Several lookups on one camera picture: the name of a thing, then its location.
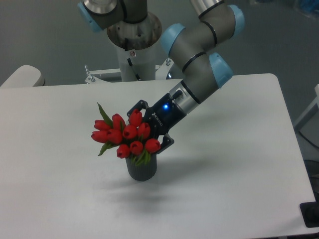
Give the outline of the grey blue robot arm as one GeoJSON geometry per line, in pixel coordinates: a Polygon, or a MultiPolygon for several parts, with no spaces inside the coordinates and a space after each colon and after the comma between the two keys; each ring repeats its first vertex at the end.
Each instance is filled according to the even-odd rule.
{"type": "Polygon", "coordinates": [[[152,107],[145,101],[136,109],[146,110],[151,136],[163,137],[161,150],[173,144],[168,131],[233,76],[223,58],[208,54],[225,40],[238,35],[245,26],[241,9],[222,0],[194,0],[199,24],[186,28],[173,24],[162,29],[160,20],[148,11],[145,0],[82,0],[78,8],[94,32],[105,30],[118,54],[121,78],[127,81],[153,80],[153,46],[160,42],[168,58],[178,66],[184,79],[152,107]]]}

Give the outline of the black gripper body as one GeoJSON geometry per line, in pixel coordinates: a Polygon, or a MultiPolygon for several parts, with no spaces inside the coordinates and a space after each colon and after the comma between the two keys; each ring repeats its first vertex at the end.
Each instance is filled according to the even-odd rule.
{"type": "Polygon", "coordinates": [[[142,101],[142,109],[146,110],[144,122],[150,126],[151,138],[165,135],[186,116],[186,113],[175,102],[182,94],[182,92],[176,92],[173,95],[167,93],[152,107],[149,107],[146,101],[142,101]]]}

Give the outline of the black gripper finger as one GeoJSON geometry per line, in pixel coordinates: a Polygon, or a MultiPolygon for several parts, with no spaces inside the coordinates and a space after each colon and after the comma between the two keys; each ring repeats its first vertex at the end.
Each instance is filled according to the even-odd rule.
{"type": "Polygon", "coordinates": [[[149,119],[149,105],[148,102],[144,100],[139,100],[128,112],[127,117],[130,118],[131,116],[135,116],[137,113],[136,111],[140,112],[142,115],[142,119],[149,119]]]}
{"type": "Polygon", "coordinates": [[[157,154],[162,153],[173,144],[174,144],[174,139],[168,133],[166,133],[162,138],[162,143],[160,144],[160,149],[157,152],[157,154]]]}

